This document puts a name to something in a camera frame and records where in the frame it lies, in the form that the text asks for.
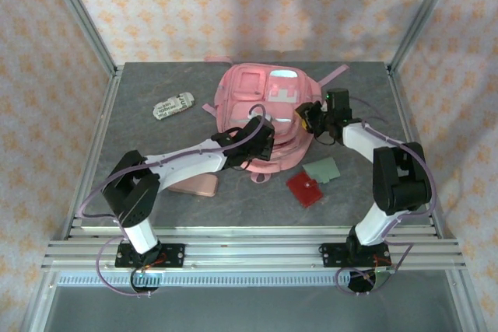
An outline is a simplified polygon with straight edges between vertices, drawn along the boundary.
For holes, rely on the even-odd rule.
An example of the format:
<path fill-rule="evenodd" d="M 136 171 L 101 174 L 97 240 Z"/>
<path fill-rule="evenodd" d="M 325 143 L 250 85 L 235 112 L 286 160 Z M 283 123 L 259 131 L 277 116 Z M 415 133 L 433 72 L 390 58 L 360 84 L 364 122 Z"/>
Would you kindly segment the grey-green leather wallet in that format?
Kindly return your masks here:
<path fill-rule="evenodd" d="M 312 180 L 316 180 L 318 183 L 328 183 L 341 176 L 332 157 L 303 164 L 303 169 Z"/>

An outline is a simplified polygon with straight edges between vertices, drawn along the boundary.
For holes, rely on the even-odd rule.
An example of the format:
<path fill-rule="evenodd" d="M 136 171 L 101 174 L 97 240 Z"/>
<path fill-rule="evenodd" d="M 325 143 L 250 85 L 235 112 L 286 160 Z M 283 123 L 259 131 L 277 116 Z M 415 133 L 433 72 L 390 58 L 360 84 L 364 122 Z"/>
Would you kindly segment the plain pink pencil case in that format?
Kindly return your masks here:
<path fill-rule="evenodd" d="M 219 179 L 214 174 L 201 174 L 172 184 L 167 189 L 172 192 L 213 197 L 218 189 Z"/>

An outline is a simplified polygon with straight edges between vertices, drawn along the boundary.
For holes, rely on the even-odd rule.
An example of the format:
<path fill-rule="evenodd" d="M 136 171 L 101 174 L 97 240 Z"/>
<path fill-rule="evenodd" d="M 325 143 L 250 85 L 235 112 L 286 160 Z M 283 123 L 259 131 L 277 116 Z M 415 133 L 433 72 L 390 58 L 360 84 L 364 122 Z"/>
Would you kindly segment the pink backpack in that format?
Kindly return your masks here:
<path fill-rule="evenodd" d="M 214 104 L 202 108 L 216 118 L 219 132 L 242 128 L 252 118 L 255 104 L 265 107 L 275 129 L 269 161 L 243 164 L 255 183 L 267 182 L 273 173 L 291 169 L 303 159 L 314 136 L 306 132 L 296 108 L 322 101 L 321 88 L 349 68 L 341 65 L 319 81 L 298 68 L 258 63 L 232 65 L 222 77 Z"/>

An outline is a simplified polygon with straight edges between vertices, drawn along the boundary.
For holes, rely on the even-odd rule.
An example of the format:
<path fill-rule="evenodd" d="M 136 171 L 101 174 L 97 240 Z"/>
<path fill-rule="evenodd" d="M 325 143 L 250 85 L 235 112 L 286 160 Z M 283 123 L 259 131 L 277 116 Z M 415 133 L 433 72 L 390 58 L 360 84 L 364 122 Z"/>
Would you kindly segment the red leather wallet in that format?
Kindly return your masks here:
<path fill-rule="evenodd" d="M 323 198 L 318 182 L 305 171 L 299 172 L 287 180 L 286 186 L 304 208 L 309 208 Z"/>

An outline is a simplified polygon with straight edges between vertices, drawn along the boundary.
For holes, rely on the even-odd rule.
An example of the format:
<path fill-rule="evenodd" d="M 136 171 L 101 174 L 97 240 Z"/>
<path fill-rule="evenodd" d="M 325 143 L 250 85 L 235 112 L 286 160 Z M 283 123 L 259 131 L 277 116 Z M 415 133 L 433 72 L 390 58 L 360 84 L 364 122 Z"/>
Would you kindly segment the white pencil case black print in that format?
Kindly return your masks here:
<path fill-rule="evenodd" d="M 193 107 L 194 103 L 195 98 L 191 93 L 180 93 L 156 104 L 153 108 L 153 116 L 161 121 Z"/>

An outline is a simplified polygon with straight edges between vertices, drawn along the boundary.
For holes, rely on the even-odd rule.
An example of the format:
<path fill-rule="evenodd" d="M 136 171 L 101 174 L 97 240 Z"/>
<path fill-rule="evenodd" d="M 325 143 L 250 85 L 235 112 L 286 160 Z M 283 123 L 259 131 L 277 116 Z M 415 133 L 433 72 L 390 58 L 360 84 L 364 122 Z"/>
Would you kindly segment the wide aluminium mounting beam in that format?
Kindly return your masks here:
<path fill-rule="evenodd" d="M 185 271 L 303 271 L 323 268 L 317 243 L 282 245 L 201 245 L 185 247 Z M 42 261 L 43 269 L 91 270 L 95 267 L 100 244 L 51 243 Z M 403 246 L 392 248 L 391 262 L 401 263 L 402 270 L 449 270 L 466 267 L 465 259 L 454 242 L 415 245 L 406 257 Z"/>

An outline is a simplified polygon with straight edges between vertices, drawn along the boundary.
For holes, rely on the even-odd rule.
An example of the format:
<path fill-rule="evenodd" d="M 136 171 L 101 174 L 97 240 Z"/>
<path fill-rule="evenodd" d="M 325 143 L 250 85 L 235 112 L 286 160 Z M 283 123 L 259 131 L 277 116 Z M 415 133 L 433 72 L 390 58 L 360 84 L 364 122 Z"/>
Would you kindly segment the black round controller unit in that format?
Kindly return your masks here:
<path fill-rule="evenodd" d="M 390 277 L 391 273 L 389 271 L 379 271 L 375 269 L 350 271 L 350 280 L 347 288 L 351 292 L 360 295 L 370 294 L 386 285 Z"/>
<path fill-rule="evenodd" d="M 156 275 L 139 269 L 130 273 L 129 282 L 132 290 L 137 294 L 151 295 L 160 287 L 160 280 Z"/>

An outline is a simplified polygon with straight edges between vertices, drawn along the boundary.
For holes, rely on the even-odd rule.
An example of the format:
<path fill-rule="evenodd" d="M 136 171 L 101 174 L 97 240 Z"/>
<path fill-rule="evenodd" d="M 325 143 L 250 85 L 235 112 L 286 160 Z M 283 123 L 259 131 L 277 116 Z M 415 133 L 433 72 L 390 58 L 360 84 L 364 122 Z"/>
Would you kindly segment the aluminium table edge rail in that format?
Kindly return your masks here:
<path fill-rule="evenodd" d="M 68 215 L 64 220 L 61 234 L 59 235 L 60 239 L 67 239 L 69 237 L 69 233 L 72 229 L 72 224 L 75 219 L 78 219 L 76 217 L 76 212 L 85 197 L 87 197 L 89 192 L 91 191 L 93 178 L 96 172 L 96 166 L 100 157 L 100 151 L 102 148 L 103 140 L 105 138 L 105 133 L 110 120 L 110 115 L 117 95 L 118 87 L 121 81 L 123 69 L 123 65 L 117 66 L 116 71 L 110 77 L 107 83 L 107 87 L 103 95 L 103 101 L 100 105 L 96 123 L 93 128 L 88 152 L 86 154 L 86 160 L 76 184 L 75 192 L 73 194 L 73 198 L 68 210 Z"/>
<path fill-rule="evenodd" d="M 405 137 L 410 142 L 419 142 L 420 137 L 418 131 L 416 130 L 416 126 L 414 124 L 410 124 L 410 114 L 412 112 L 409 108 L 408 100 L 403 96 L 401 76 L 390 65 L 386 65 L 386 72 L 388 74 L 388 81 L 398 108 Z M 430 212 L 426 213 L 426 217 L 427 220 L 430 221 L 431 226 L 434 228 L 437 238 L 445 239 L 447 234 L 445 233 L 445 223 L 440 212 L 440 202 L 438 201 L 436 192 L 433 192 L 433 196 L 436 197 L 436 204 Z"/>
<path fill-rule="evenodd" d="M 176 227 L 156 228 L 158 236 L 347 236 L 349 227 L 341 226 L 266 226 L 266 227 Z M 69 237 L 114 236 L 117 227 L 73 226 Z M 432 225 L 401 225 L 394 227 L 390 234 L 395 237 L 437 237 Z"/>

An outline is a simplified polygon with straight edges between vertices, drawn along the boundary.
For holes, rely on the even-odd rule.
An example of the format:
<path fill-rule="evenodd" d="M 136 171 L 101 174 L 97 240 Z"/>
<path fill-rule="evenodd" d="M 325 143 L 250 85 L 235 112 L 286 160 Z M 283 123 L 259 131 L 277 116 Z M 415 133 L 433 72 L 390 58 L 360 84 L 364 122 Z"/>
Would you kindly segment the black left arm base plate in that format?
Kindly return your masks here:
<path fill-rule="evenodd" d="M 150 269 L 182 268 L 185 245 L 157 243 L 151 250 L 140 254 L 130 243 L 120 243 L 114 262 L 116 268 Z"/>

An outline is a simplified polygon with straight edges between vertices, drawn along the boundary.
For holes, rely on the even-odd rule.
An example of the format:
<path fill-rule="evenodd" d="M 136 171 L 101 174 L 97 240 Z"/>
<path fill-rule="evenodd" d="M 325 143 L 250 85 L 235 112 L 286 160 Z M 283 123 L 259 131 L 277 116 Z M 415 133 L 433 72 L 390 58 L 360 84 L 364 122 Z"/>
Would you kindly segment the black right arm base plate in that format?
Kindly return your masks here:
<path fill-rule="evenodd" d="M 380 243 L 374 246 L 353 247 L 347 243 L 323 243 L 318 248 L 324 267 L 376 267 L 391 266 L 388 246 Z"/>

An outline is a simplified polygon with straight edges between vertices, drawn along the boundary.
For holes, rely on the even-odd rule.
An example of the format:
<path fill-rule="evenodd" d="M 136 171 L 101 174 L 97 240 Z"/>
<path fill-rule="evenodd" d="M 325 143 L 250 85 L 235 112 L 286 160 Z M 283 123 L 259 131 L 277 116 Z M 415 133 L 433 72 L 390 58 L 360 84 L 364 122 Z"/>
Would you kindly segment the aluminium frame post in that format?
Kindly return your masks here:
<path fill-rule="evenodd" d="M 114 76 L 117 71 L 116 63 L 105 45 L 94 21 L 92 20 L 83 0 L 63 0 L 68 6 L 70 13 L 73 15 L 76 23 L 81 29 L 83 36 L 86 38 L 97 59 L 103 66 L 104 71 L 109 76 Z"/>
<path fill-rule="evenodd" d="M 415 45 L 423 27 L 429 21 L 439 0 L 422 0 L 418 6 L 416 13 L 409 24 L 409 27 L 403 36 L 398 49 L 396 50 L 391 62 L 386 65 L 388 74 L 393 76 L 401 67 L 402 62 L 408 56 L 408 53 Z"/>

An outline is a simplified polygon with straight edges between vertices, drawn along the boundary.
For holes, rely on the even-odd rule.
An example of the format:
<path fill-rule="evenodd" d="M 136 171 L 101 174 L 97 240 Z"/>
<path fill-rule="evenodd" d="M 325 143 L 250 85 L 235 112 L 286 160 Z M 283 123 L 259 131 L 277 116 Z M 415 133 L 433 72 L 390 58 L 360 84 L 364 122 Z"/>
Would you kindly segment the aluminium lower frame leg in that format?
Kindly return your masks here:
<path fill-rule="evenodd" d="M 58 278 L 59 274 L 55 271 L 42 274 L 40 284 L 28 304 L 20 332 L 44 332 L 57 290 Z"/>
<path fill-rule="evenodd" d="M 462 331 L 488 332 L 469 272 L 446 270 L 446 276 Z"/>

